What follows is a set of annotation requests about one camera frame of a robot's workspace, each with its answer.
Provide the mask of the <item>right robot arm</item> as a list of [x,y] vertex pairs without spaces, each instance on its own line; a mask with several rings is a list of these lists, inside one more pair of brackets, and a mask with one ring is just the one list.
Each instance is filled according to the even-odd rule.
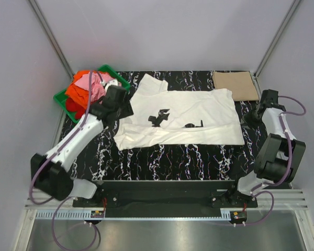
[[307,110],[297,99],[283,96],[302,108],[301,113],[287,111],[279,104],[280,98],[278,91],[264,90],[260,102],[241,120],[241,126],[246,129],[255,130],[265,126],[267,137],[255,158],[253,171],[238,179],[236,189],[227,194],[227,201],[232,207],[241,206],[246,196],[255,196],[268,186],[276,187],[291,182],[296,175],[306,144],[293,135],[286,116],[304,116]]

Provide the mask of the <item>white printed t shirt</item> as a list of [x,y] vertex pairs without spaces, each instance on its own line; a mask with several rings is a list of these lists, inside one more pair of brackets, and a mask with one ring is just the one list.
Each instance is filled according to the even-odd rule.
[[156,144],[244,144],[231,91],[169,91],[168,85],[144,75],[130,99],[133,115],[119,121],[114,136],[119,150]]

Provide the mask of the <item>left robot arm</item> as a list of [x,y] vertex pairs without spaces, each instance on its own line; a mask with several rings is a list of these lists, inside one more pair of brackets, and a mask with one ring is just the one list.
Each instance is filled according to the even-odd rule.
[[115,121],[133,115],[125,88],[111,85],[106,95],[92,103],[79,123],[56,146],[44,155],[35,154],[30,161],[30,192],[37,188],[52,199],[80,197],[91,207],[101,204],[103,195],[97,185],[86,179],[71,178],[74,160],[89,142]]

